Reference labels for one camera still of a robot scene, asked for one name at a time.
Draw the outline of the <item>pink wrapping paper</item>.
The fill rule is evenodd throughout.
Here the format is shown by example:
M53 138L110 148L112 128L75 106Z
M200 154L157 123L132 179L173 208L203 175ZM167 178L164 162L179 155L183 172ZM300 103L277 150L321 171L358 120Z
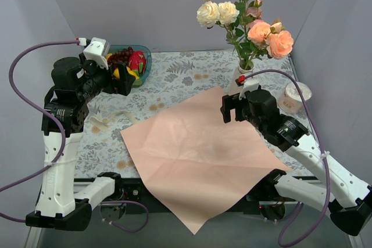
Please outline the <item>pink wrapping paper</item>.
M223 121L213 87L121 132L147 190L192 233L287 166L247 122Z

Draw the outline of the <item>white rose flower stem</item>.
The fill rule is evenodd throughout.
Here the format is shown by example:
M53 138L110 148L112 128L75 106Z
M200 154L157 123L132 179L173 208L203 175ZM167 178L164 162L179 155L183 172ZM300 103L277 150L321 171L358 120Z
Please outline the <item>white rose flower stem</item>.
M246 16L248 5L254 0L236 0L216 3L203 0L196 12L198 23L207 29L219 26L226 31L226 42L233 46L239 61L239 43L246 35L247 24L251 21Z

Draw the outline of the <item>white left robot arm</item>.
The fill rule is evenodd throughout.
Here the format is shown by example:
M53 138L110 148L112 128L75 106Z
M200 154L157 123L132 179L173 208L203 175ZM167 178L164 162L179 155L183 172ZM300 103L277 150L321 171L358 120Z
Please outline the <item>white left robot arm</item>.
M102 91L128 95L135 77L124 64L115 77L107 61L80 57L57 60L51 72L53 87L44 99L41 130L45 145L40 195L26 215L28 227L83 231L94 208L123 197L120 174L102 172L83 190L74 192L77 149L83 136L88 103Z

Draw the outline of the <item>pink rose flower stem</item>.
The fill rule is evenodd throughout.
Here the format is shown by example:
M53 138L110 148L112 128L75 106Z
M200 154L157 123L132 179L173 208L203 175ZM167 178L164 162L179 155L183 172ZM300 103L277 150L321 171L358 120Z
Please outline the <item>pink rose flower stem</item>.
M262 0L252 1L246 10L246 16L251 20L247 28L252 28L256 23L262 21Z

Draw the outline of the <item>peach bud flower stem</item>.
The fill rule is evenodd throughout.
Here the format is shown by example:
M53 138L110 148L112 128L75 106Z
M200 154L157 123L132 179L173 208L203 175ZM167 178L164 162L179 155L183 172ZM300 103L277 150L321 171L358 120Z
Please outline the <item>peach bud flower stem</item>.
M239 43L239 66L244 70L253 69L253 61L263 56L273 59L285 58L292 52L294 39L282 22L273 24L257 19L249 23L244 39Z

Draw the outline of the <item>beige printed ribbon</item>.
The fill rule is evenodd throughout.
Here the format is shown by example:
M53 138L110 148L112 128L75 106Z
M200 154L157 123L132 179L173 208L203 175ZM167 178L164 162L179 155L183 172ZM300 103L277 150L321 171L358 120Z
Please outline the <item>beige printed ribbon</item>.
M135 117L135 115L133 115L132 113L127 112L127 111L114 112L105 119L100 119L96 114L94 114L89 118L89 122L93 126L97 127L101 131L105 132L105 131L110 130L110 125L109 124L118 120L120 118L120 116L125 116L131 124L139 123L139 119L137 119Z

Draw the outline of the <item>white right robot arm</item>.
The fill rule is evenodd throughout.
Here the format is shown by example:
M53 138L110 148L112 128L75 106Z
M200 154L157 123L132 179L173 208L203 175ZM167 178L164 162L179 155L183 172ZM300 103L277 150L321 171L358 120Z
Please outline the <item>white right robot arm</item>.
M344 233L357 236L371 219L371 185L349 172L330 154L322 153L313 135L298 120L280 113L269 91L257 89L222 97L221 113L225 123L231 110L237 121L248 121L264 139L296 159L319 181L326 183L323 159L330 173L330 202L327 215Z

